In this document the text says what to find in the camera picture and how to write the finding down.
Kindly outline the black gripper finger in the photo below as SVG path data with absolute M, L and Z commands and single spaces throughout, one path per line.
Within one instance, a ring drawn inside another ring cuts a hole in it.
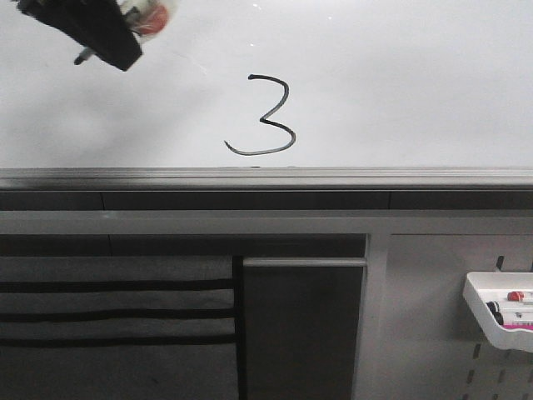
M 141 45 L 115 1 L 18 1 L 17 9 L 65 33 L 122 71 L 142 55 Z

